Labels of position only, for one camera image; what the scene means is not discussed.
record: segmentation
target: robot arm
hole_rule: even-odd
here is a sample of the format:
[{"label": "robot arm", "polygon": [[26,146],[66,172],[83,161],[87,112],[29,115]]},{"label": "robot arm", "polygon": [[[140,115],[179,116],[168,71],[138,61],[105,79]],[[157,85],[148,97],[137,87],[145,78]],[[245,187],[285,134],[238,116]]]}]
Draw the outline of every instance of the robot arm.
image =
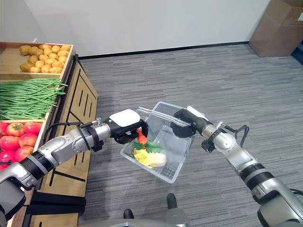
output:
[{"label": "robot arm", "polygon": [[90,148],[101,150],[106,138],[114,138],[121,144],[128,143],[138,136],[136,130],[140,127],[147,136],[148,125],[139,114],[124,110],[104,122],[97,118],[64,136],[56,137],[20,163],[13,163],[0,173],[0,220],[4,221],[3,215],[6,220],[11,219],[23,206],[25,195],[19,187],[30,190],[41,177],[74,155]]},{"label": "robot arm", "polygon": [[275,227],[290,221],[303,223],[303,204],[252,154],[241,148],[232,135],[214,126],[192,107],[182,109],[174,116],[191,124],[180,128],[172,123],[177,136],[188,137],[197,131],[206,138],[202,142],[203,149],[209,153],[217,149],[225,155],[230,166],[251,190],[253,199],[261,205],[258,218],[263,226]]}]

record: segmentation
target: green bean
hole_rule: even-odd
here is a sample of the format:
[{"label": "green bean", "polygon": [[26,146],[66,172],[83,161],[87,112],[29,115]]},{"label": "green bean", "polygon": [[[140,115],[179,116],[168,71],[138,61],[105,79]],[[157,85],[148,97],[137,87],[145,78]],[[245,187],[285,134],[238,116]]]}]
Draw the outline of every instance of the green bean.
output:
[{"label": "green bean", "polygon": [[0,83],[0,120],[44,119],[57,95],[64,95],[58,79],[30,79]]}]

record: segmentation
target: produce display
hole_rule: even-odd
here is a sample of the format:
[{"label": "produce display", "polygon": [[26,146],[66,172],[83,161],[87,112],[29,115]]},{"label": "produce display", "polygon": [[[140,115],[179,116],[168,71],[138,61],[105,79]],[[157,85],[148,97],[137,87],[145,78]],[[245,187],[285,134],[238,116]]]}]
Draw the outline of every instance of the produce display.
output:
[{"label": "produce display", "polygon": [[163,154],[164,149],[147,140],[140,129],[137,129],[137,133],[138,142],[133,143],[134,158],[150,169],[164,166],[167,162],[166,155]]},{"label": "produce display", "polygon": [[42,44],[38,47],[23,45],[19,48],[22,55],[30,55],[27,63],[20,65],[22,72],[61,73],[71,46],[50,46]]},{"label": "produce display", "polygon": [[0,171],[33,153],[42,124],[0,122]]},{"label": "produce display", "polygon": [[65,94],[64,86],[59,79],[45,78],[0,82],[0,120],[44,119],[56,106],[56,96]]}]

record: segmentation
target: tomato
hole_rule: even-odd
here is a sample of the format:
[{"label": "tomato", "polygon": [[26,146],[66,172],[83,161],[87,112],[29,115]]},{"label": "tomato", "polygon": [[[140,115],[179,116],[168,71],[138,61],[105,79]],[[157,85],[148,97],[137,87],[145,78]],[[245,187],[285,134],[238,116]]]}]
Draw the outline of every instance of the tomato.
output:
[{"label": "tomato", "polygon": [[23,136],[19,139],[19,145],[21,147],[24,146],[35,146],[37,140],[37,136],[32,133],[25,133]]},{"label": "tomato", "polygon": [[0,122],[0,135],[6,136],[5,130],[8,127],[8,124]]},{"label": "tomato", "polygon": [[15,159],[16,162],[21,162],[24,158],[30,155],[33,152],[34,148],[30,146],[21,147],[16,150]]},{"label": "tomato", "polygon": [[3,150],[0,152],[0,162],[8,162],[11,161],[11,163],[14,163],[16,161],[15,159],[15,151],[14,150]]},{"label": "tomato", "polygon": [[16,136],[3,136],[0,139],[0,148],[4,150],[17,150],[19,146],[19,137]]},{"label": "tomato", "polygon": [[33,133],[35,135],[39,135],[42,124],[36,122],[26,122],[24,124],[25,133]]},{"label": "tomato", "polygon": [[8,136],[22,136],[24,134],[22,123],[12,123],[6,128],[6,134]]}]

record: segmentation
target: white wall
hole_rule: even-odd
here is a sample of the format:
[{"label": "white wall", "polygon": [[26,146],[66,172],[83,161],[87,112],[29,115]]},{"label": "white wall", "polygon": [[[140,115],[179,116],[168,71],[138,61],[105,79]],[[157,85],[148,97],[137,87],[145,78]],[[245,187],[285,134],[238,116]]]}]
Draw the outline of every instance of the white wall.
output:
[{"label": "white wall", "polygon": [[0,0],[0,41],[48,42],[24,0]]},{"label": "white wall", "polygon": [[25,0],[80,56],[248,41],[270,0]]}]

